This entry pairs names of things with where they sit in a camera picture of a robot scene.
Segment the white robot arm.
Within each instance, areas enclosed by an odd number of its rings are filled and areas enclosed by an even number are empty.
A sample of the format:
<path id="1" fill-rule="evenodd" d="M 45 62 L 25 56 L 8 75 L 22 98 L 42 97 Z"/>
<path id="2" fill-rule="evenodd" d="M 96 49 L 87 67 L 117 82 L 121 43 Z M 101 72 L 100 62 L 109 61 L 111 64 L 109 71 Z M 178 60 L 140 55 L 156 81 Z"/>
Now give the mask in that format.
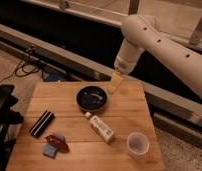
<path id="1" fill-rule="evenodd" d="M 133 71 L 148 51 L 202 99 L 202 55 L 164 37 L 147 17 L 129 15 L 121 24 L 124 37 L 114 62 L 118 73 Z"/>

